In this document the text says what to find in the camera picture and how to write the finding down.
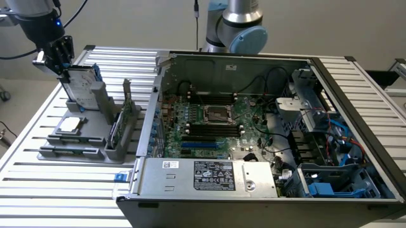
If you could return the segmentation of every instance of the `warning label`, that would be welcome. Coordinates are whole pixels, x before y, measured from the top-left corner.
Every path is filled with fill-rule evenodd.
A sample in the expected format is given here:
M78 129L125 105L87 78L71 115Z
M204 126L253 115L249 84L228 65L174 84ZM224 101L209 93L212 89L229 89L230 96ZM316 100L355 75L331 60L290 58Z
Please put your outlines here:
M196 161L194 188L197 190L236 191L233 162Z

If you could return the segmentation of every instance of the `gray floor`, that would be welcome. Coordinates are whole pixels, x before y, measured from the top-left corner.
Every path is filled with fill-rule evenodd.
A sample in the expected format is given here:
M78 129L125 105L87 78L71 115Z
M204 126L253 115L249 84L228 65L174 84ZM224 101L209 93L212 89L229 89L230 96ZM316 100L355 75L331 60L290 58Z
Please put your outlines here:
M57 87L58 81L0 79L0 84L13 94L10 101L0 101L0 121L19 134ZM11 133L6 135L11 141L15 140ZM0 157L6 151L7 149L0 147Z

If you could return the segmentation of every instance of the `metal slotted platform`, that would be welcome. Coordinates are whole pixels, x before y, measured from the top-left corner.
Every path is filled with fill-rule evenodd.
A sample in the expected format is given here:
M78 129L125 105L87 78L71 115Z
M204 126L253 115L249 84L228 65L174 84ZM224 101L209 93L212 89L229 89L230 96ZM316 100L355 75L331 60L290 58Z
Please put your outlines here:
M124 79L132 79L133 99L146 108L157 76L156 55L154 50L97 47L83 52L77 63L98 63L109 95L118 102L125 99ZM383 100L384 95L372 87L373 83L357 69L357 64L344 57L320 58L406 172L406 128L401 127L405 122ZM0 227L129 228L132 225L113 200L113 189L114 174L133 168L136 150L130 151L121 165L41 161L37 158L37 150L46 143L45 137L67 110L66 100L59 85L0 160ZM133 137L133 148L137 148L141 128L142 119ZM120 189L128 187L129 184L120 184ZM365 227L395 228L405 225L383 222L387 221Z

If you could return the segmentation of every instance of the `blue latch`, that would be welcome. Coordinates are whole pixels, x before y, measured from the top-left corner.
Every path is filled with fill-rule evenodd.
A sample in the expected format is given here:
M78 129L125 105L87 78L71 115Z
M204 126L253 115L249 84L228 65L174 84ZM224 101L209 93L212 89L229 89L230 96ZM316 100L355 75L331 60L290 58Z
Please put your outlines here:
M128 174L117 173L114 176L116 183L126 183L128 182Z
M331 183L313 183L309 185L311 195L327 198L361 198L367 193L365 189L353 192L335 192Z

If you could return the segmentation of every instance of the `motherboard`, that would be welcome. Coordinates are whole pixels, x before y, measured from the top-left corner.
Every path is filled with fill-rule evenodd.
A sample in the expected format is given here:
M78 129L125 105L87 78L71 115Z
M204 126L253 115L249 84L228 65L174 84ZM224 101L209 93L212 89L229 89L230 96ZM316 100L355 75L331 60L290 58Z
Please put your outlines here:
M165 157L244 159L252 153L268 161L266 109L257 102L250 96L168 96Z

